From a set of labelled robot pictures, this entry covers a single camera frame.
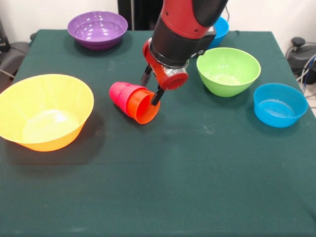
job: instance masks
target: purple bowl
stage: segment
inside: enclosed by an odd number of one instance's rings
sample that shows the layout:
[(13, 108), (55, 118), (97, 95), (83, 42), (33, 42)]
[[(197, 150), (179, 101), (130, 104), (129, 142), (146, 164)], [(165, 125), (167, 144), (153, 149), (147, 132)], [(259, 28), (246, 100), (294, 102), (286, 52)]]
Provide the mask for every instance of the purple bowl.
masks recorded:
[(92, 50), (114, 47), (123, 38), (128, 27), (121, 15), (107, 11), (81, 14), (68, 24), (68, 33), (82, 46)]

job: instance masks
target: green bowl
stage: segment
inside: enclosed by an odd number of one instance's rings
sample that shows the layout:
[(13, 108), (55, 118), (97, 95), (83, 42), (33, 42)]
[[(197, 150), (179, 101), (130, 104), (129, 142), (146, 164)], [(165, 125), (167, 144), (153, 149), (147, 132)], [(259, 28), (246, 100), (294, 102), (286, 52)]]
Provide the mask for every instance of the green bowl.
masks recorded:
[(231, 97), (242, 93), (258, 78), (257, 59), (236, 48), (213, 48), (197, 59), (204, 85), (215, 95)]

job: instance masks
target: floor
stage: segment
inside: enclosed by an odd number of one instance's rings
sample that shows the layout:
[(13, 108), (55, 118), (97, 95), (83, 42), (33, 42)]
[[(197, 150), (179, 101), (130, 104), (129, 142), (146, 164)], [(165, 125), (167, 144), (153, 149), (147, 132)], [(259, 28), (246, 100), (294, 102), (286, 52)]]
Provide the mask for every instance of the floor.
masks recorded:
[[(310, 95), (316, 94), (316, 83), (312, 85), (307, 85), (306, 91), (305, 91), (305, 96), (308, 97)], [(312, 111), (316, 117), (316, 95), (307, 98), (307, 101), (312, 108)]]

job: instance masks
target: plastic cup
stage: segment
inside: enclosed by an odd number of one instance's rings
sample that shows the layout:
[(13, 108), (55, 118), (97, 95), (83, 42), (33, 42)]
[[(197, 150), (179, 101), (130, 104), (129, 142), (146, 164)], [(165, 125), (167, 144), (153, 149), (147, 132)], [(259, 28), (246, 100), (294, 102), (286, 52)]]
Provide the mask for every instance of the plastic cup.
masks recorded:
[(119, 106), (119, 108), (123, 110), (125, 114), (128, 115), (127, 109), (126, 109), (127, 101), (129, 97), (131, 96), (131, 94), (135, 90), (138, 90), (138, 89), (147, 90), (145, 87), (140, 86), (140, 85), (134, 85), (127, 82), (119, 81), (119, 82), (115, 82), (111, 86), (110, 91), (109, 91), (109, 96), (114, 102), (114, 104)]
[(160, 108), (160, 101), (156, 106), (151, 104), (155, 94), (151, 91), (139, 89), (132, 93), (127, 101), (127, 113), (139, 124), (152, 121)]

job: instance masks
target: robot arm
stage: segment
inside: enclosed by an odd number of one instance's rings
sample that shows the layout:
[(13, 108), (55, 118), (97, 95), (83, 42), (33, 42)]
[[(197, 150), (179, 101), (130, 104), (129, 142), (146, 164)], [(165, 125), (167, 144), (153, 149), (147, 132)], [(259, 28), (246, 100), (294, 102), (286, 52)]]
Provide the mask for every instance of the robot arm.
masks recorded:
[(175, 90), (188, 79), (186, 67), (190, 58), (204, 54), (215, 37), (208, 32), (228, 0), (164, 0), (153, 37), (144, 47), (148, 63), (141, 80), (146, 85), (151, 72), (158, 81), (156, 105), (165, 90)]

